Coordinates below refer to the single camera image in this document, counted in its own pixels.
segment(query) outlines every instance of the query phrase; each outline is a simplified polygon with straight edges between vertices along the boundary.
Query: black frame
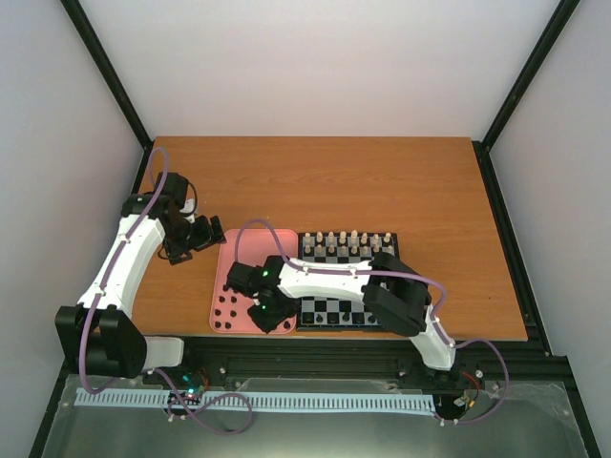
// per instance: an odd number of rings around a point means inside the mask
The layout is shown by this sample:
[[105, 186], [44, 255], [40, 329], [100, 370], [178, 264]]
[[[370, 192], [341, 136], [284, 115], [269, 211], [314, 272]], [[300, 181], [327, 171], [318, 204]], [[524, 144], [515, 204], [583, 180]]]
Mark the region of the black frame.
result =
[[[61, 0], [61, 3], [142, 147], [142, 161], [133, 187], [133, 192], [137, 192], [144, 177], [153, 141], [146, 133], [134, 105], [79, 1]], [[600, 457], [600, 451], [585, 413], [571, 366], [566, 357], [551, 355], [533, 290], [516, 242], [516, 235], [498, 186], [495, 167], [490, 158], [495, 142], [578, 4], [579, 0], [560, 0], [558, 2], [554, 14], [503, 102], [488, 133], [482, 141], [474, 141], [473, 146], [528, 334], [527, 342], [495, 344], [503, 353], [512, 380], [564, 383], [586, 449], [591, 457]], [[397, 381], [402, 387], [418, 387], [434, 395], [455, 392], [453, 387], [440, 388], [439, 383], [436, 383], [430, 374], [427, 374], [426, 371], [422, 372], [422, 369], [419, 368], [422, 364], [417, 364], [421, 361], [419, 354], [413, 345], [406, 341], [337, 342], [308, 339], [296, 342], [290, 339], [257, 339], [255, 342], [252, 339], [208, 337], [187, 338], [185, 345], [187, 365], [193, 361], [197, 361], [197, 364], [205, 364], [208, 367], [211, 383], [227, 387], [249, 377], [276, 377], [282, 374], [286, 377], [298, 378], [386, 379]], [[495, 355], [486, 345], [476, 343], [461, 350], [460, 363], [471, 370], [479, 368], [489, 380], [503, 378]], [[403, 376], [403, 372], [408, 372], [410, 377]], [[64, 365], [33, 443], [31, 458], [42, 455], [69, 373], [70, 371]]]

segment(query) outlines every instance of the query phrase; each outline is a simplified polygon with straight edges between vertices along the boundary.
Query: gray wall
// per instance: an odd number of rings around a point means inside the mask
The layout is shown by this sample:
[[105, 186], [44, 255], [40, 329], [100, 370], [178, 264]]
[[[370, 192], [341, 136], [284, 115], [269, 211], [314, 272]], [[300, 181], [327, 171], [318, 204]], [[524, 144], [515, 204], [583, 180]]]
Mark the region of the gray wall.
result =
[[83, 0], [151, 135], [480, 138], [558, 0]]
[[93, 279], [140, 153], [58, 1], [0, 14], [0, 447], [27, 456], [62, 361], [53, 317]]
[[611, 456], [611, 2], [581, 2], [493, 159], [545, 327]]

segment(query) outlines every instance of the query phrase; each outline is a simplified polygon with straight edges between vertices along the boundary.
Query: wooden tabletop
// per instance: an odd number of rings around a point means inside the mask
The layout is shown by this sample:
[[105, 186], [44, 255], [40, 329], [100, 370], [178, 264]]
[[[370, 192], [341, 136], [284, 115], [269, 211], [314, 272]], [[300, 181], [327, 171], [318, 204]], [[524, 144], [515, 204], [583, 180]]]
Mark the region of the wooden tabletop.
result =
[[[159, 137], [200, 213], [224, 230], [268, 219], [295, 232], [396, 232], [401, 260], [446, 286], [439, 316], [456, 339], [526, 340], [471, 140], [453, 137]], [[155, 174], [161, 159], [153, 164]], [[150, 191], [148, 179], [141, 191]], [[170, 266], [151, 259], [134, 307], [144, 334], [214, 335], [219, 246]], [[433, 299], [438, 298], [432, 291]], [[396, 338], [292, 331], [290, 336]]]

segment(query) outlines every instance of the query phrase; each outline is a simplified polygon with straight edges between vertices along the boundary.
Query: slotted white strip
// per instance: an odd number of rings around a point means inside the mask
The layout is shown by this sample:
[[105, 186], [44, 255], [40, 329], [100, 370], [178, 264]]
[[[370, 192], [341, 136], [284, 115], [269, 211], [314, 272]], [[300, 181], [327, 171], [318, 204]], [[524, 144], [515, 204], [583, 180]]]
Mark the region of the slotted white strip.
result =
[[[207, 391], [200, 403], [203, 405], [227, 391]], [[171, 399], [169, 390], [109, 388], [97, 396], [83, 388], [76, 391], [75, 406], [107, 407], [167, 407]], [[424, 394], [329, 394], [329, 393], [257, 393], [241, 392], [248, 398], [255, 412], [286, 413], [409, 413], [432, 415], [432, 395]], [[236, 398], [224, 398], [210, 407], [211, 410], [246, 411]]]

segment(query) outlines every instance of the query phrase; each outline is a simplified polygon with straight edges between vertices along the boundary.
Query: chessboard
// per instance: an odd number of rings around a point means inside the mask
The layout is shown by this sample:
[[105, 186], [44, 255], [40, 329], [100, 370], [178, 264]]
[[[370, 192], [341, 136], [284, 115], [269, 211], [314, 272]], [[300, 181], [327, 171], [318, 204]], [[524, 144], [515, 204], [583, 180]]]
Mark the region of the chessboard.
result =
[[[300, 233], [297, 257], [312, 262], [344, 264], [372, 260], [381, 251], [399, 257], [396, 234], [357, 231]], [[384, 330], [361, 303], [317, 297], [301, 298], [297, 329], [317, 331], [358, 329], [378, 332]]]

